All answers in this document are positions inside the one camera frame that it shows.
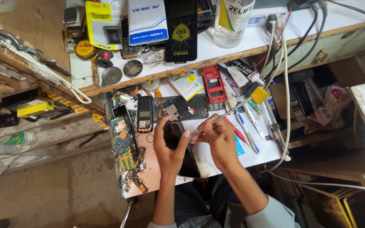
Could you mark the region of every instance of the human hand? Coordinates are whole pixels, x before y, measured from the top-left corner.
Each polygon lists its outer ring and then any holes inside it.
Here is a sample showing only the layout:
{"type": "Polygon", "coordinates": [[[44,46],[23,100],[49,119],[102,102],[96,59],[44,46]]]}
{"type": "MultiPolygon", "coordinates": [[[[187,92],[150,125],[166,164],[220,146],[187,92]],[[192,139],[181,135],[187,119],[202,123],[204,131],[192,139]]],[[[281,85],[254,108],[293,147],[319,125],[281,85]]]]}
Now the human hand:
{"type": "Polygon", "coordinates": [[[176,177],[180,172],[181,165],[183,164],[185,149],[188,146],[190,137],[189,130],[185,130],[180,138],[177,148],[174,151],[169,149],[164,141],[163,127],[170,118],[171,115],[161,118],[155,128],[153,141],[157,160],[159,161],[161,179],[165,181],[176,180],[176,177]]]}
{"type": "Polygon", "coordinates": [[[193,137],[191,144],[200,142],[209,143],[210,152],[216,168],[224,172],[230,168],[241,166],[241,164],[236,153],[234,127],[224,119],[220,119],[213,125],[211,124],[211,122],[219,117],[220,115],[213,114],[198,126],[193,133],[204,129],[205,134],[193,137]]]}

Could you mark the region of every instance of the red wire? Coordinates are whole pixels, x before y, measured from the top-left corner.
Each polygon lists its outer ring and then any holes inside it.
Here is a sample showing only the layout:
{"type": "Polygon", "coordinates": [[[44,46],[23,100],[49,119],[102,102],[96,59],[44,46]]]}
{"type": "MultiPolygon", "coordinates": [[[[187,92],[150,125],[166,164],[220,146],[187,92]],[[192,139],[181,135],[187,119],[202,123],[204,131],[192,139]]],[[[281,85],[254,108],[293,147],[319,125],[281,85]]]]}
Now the red wire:
{"type": "MultiPolygon", "coordinates": [[[[283,30],[284,30],[284,28],[285,28],[285,25],[287,24],[287,22],[288,22],[288,19],[290,18],[290,16],[291,16],[291,12],[292,12],[292,1],[291,1],[291,8],[290,8],[290,11],[288,12],[288,16],[287,16],[287,19],[285,20],[285,22],[284,22],[284,24],[283,24],[283,26],[281,27],[281,30],[280,30],[280,32],[278,33],[278,36],[277,36],[277,38],[274,40],[274,42],[271,44],[271,45],[274,45],[276,42],[277,42],[277,40],[278,40],[278,38],[281,36],[281,33],[283,32],[283,30]]],[[[254,68],[254,67],[256,67],[257,65],[259,65],[265,58],[267,57],[267,54],[256,64],[256,65],[254,65],[254,66],[250,66],[249,68],[254,68]]]]}

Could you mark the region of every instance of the floor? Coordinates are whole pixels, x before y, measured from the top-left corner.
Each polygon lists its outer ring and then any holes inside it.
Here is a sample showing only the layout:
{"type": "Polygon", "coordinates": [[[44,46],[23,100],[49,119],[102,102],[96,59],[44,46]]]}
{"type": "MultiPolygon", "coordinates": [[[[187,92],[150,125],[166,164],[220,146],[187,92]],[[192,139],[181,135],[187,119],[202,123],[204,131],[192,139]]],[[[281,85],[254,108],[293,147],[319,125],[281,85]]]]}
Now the floor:
{"type": "MultiPolygon", "coordinates": [[[[128,203],[120,199],[110,146],[0,176],[0,219],[10,228],[119,227],[128,203]]],[[[146,227],[154,193],[142,195],[127,227],[146,227]]]]}

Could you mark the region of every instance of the pcb cleaner bottle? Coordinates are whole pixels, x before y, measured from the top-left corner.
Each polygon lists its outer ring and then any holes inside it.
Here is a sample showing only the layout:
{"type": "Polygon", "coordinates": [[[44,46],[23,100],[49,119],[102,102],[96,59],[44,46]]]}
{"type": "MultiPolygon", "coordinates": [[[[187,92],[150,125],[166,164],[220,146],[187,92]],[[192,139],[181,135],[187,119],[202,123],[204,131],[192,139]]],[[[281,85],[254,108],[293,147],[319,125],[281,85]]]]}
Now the pcb cleaner bottle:
{"type": "Polygon", "coordinates": [[[213,41],[222,48],[237,46],[242,40],[256,0],[218,0],[213,41]]]}

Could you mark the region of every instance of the white cable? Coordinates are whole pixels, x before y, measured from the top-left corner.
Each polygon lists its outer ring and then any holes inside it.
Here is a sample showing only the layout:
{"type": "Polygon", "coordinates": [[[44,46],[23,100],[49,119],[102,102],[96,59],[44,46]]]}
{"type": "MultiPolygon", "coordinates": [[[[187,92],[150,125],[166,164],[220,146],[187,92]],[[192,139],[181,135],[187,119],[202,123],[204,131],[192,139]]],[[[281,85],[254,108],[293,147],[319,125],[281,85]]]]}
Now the white cable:
{"type": "Polygon", "coordinates": [[[275,175],[274,173],[270,172],[272,175],[278,177],[278,178],[281,178],[281,179],[284,179],[284,180],[289,180],[289,181],[292,181],[292,182],[295,182],[295,183],[299,183],[299,184],[305,184],[305,185],[329,185],[329,186],[339,186],[339,187],[351,187],[351,188],[357,188],[357,189],[363,189],[365,190],[365,187],[362,187],[362,186],[356,186],[356,185],[342,185],[342,184],[329,184],[329,183],[314,183],[314,182],[302,182],[302,181],[296,181],[296,180],[290,180],[290,179],[287,179],[287,178],[283,178],[283,177],[280,177],[278,175],[275,175]]]}
{"type": "Polygon", "coordinates": [[[260,75],[263,72],[263,70],[266,68],[268,58],[270,57],[270,51],[271,51],[272,41],[274,40],[274,30],[275,30],[276,21],[271,21],[270,24],[272,25],[270,44],[268,45],[266,60],[264,61],[263,68],[261,68],[261,70],[260,70],[260,75]]]}
{"type": "Polygon", "coordinates": [[[38,73],[40,74],[41,72],[43,72],[43,73],[46,72],[48,74],[48,76],[46,76],[44,74],[41,76],[45,77],[47,80],[51,80],[55,83],[57,83],[57,80],[61,81],[81,103],[89,104],[92,102],[92,100],[88,96],[86,96],[83,92],[81,92],[79,89],[74,87],[70,82],[66,81],[64,78],[62,78],[61,76],[56,74],[53,70],[48,68],[48,66],[39,62],[39,60],[36,57],[34,57],[26,52],[19,51],[18,49],[16,49],[16,47],[11,44],[11,41],[9,39],[6,39],[6,40],[2,39],[0,41],[2,44],[6,45],[7,49],[11,50],[13,53],[15,53],[15,54],[21,56],[22,58],[24,58],[25,60],[27,60],[30,63],[30,66],[35,68],[37,74],[38,73]],[[83,99],[81,99],[78,94],[80,94],[85,99],[87,99],[87,101],[83,101],[83,99]]]}
{"type": "Polygon", "coordinates": [[[281,45],[284,47],[284,79],[285,79],[285,89],[286,89],[286,98],[287,98],[287,138],[285,140],[285,146],[283,150],[283,154],[281,155],[280,161],[273,166],[271,169],[263,170],[260,173],[270,172],[277,168],[284,160],[287,155],[288,144],[290,142],[290,131],[291,131],[291,113],[290,113],[290,89],[288,85],[288,56],[287,56],[287,43],[285,40],[285,31],[283,30],[281,33],[281,45]]]}
{"type": "Polygon", "coordinates": [[[265,85],[265,87],[264,88],[267,88],[269,85],[270,85],[270,83],[271,83],[271,81],[274,79],[274,77],[277,75],[277,72],[278,72],[278,69],[280,68],[280,66],[281,66],[281,62],[282,62],[282,60],[283,60],[283,57],[284,57],[284,45],[281,45],[281,54],[280,54],[280,58],[279,58],[279,60],[278,60],[278,64],[277,64],[277,67],[276,67],[276,69],[274,70],[274,72],[271,74],[271,76],[270,76],[270,79],[268,80],[268,82],[266,83],[266,85],[265,85]]]}

